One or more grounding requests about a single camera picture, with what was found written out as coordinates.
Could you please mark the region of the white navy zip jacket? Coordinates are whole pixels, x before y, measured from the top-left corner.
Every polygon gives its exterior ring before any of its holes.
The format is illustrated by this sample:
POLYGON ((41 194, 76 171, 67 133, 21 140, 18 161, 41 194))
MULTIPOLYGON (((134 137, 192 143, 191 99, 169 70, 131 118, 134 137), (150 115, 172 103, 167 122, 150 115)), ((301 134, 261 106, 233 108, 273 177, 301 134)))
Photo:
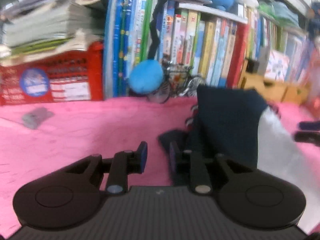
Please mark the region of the white navy zip jacket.
POLYGON ((205 158, 222 153, 298 186, 306 196, 306 209, 298 225, 311 232, 319 226, 319 161, 312 164, 279 116, 254 89, 228 89, 200 85, 198 113, 189 132, 167 131, 158 139, 165 152, 171 142, 181 151, 201 152, 205 158))

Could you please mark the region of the pink dollhouse toy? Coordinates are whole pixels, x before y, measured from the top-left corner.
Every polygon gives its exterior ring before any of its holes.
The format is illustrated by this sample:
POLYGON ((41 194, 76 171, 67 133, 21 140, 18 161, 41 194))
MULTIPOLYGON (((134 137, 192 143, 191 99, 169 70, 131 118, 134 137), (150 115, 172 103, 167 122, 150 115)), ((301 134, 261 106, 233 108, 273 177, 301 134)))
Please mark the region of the pink dollhouse toy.
POLYGON ((319 37, 314 40, 314 45, 306 72, 308 96, 304 106, 314 118, 319 119, 319 37))

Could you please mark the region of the wooden drawer organizer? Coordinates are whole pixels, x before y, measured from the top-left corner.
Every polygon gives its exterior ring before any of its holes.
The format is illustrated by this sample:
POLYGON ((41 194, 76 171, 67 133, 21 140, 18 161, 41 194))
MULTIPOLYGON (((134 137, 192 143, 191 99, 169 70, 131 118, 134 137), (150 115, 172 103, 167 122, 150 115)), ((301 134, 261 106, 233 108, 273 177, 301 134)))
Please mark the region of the wooden drawer organizer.
POLYGON ((289 102, 301 105, 306 102, 309 94, 308 86, 274 81, 250 72, 257 61, 245 60, 238 82, 238 88, 255 89, 265 100, 273 102, 289 102))

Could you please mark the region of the miniature bicycle model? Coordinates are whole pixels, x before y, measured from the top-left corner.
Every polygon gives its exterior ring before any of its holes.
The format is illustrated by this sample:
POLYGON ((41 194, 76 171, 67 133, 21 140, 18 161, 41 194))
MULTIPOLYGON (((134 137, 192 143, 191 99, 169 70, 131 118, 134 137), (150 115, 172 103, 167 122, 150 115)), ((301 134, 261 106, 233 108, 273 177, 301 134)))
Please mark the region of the miniature bicycle model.
POLYGON ((192 74, 192 66, 173 64, 167 59, 162 60, 164 79, 160 87, 147 95, 147 99, 154 103, 166 103, 170 98, 195 97, 197 88, 204 85, 205 80, 200 74, 192 74))

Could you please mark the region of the blue plush ball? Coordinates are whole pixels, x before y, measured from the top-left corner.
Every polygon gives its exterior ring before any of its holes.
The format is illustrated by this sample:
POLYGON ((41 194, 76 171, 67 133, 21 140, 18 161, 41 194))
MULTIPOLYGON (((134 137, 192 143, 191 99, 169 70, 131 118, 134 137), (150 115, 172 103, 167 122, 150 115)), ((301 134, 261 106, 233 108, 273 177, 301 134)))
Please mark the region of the blue plush ball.
POLYGON ((156 60, 145 60, 133 68, 129 75, 129 88, 137 94, 150 94, 157 90, 164 79, 163 68, 156 60))

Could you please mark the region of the pink bunny print blanket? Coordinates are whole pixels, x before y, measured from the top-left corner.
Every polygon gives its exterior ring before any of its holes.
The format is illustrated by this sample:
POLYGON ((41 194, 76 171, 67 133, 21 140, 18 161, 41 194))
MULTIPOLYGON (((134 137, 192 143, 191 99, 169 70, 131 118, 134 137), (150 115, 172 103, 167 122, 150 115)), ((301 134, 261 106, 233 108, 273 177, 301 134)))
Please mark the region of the pink bunny print blanket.
MULTIPOLYGON (((38 129, 22 125, 22 115, 33 105, 1 108, 1 234, 11 237, 20 228, 12 201, 24 184, 56 171, 88 155, 112 157, 116 152, 148 143, 146 170, 131 175, 135 191, 148 189, 141 200, 122 197, 111 203, 103 220, 87 223, 83 232, 70 230, 68 239, 229 239, 235 236, 232 223, 214 218, 213 208, 194 196, 185 197, 177 188, 169 192, 167 154, 158 136, 183 129, 194 99, 173 99, 159 105, 141 99, 118 98, 104 102, 49 103, 54 116, 38 129)), ((281 104, 281 123, 291 134, 306 114, 293 104, 281 104)), ((308 150, 312 164, 319 161, 319 150, 308 150)))

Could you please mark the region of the red plastic crate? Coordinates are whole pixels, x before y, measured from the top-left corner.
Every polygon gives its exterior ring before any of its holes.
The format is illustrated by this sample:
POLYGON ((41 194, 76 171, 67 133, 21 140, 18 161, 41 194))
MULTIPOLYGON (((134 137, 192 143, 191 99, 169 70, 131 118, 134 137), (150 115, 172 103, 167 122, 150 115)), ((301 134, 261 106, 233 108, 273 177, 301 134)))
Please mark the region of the red plastic crate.
POLYGON ((1 66, 1 105, 101 101, 103 43, 15 66, 1 66))

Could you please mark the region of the small grey flat object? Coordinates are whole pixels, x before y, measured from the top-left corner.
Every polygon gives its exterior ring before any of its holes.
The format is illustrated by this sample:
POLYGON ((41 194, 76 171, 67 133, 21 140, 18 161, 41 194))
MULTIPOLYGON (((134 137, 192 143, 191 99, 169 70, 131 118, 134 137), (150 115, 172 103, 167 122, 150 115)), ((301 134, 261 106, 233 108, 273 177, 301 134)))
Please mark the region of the small grey flat object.
POLYGON ((39 107, 22 116, 23 126, 29 129, 37 129, 44 121, 54 116, 54 113, 45 107, 39 107))

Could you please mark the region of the row of upright books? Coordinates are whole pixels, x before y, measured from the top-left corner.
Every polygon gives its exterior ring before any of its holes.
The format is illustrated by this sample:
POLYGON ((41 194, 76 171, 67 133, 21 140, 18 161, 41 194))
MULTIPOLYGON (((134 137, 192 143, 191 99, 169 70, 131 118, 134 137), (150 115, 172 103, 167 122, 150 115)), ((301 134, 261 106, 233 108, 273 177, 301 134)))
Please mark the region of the row of upright books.
POLYGON ((235 86, 245 58, 263 50, 290 59, 285 81, 299 82, 307 13, 316 0, 236 0, 227 11, 210 0, 108 0, 104 31, 103 96, 136 94, 129 75, 137 64, 192 66, 205 84, 235 86))

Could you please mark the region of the stack of papers and booklets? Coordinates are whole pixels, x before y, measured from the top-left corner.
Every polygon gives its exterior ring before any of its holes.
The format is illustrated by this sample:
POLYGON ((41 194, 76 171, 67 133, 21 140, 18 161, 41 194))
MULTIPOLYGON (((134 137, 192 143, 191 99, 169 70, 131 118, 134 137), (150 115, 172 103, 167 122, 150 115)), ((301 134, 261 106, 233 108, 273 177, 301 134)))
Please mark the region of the stack of papers and booklets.
POLYGON ((22 0, 1 10, 1 66, 87 51, 104 35, 101 0, 22 0))

